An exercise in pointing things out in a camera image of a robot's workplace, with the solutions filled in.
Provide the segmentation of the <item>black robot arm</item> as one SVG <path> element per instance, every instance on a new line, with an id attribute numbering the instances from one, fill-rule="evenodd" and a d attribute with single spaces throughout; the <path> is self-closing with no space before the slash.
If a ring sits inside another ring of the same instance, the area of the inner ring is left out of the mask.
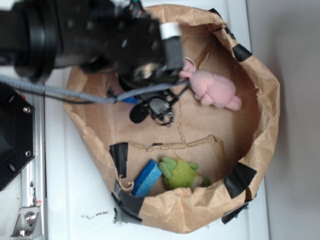
<path id="1" fill-rule="evenodd" d="M 0 12 L 0 63 L 34 82 L 55 69 L 116 72 L 131 87 L 175 83 L 184 66 L 177 23 L 138 0 L 20 0 Z"/>

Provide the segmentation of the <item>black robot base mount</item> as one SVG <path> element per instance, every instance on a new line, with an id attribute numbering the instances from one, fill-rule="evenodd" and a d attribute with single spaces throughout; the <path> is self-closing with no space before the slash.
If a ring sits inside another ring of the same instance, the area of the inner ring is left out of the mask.
<path id="1" fill-rule="evenodd" d="M 34 158 L 34 107 L 12 87 L 0 85 L 0 190 Z"/>

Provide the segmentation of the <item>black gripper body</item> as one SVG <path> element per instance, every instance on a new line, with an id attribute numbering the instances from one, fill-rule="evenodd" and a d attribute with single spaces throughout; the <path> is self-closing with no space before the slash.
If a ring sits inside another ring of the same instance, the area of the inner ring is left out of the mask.
<path id="1" fill-rule="evenodd" d="M 59 68 L 132 73 L 166 64 L 160 23 L 138 0 L 58 0 Z"/>

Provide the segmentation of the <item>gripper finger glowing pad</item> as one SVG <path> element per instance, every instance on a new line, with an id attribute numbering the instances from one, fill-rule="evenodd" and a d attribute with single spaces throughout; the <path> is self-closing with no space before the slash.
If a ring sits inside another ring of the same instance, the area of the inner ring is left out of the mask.
<path id="1" fill-rule="evenodd" d="M 184 67 L 182 31 L 178 23 L 166 22 L 160 25 L 161 39 L 164 43 L 166 69 L 180 71 Z"/>

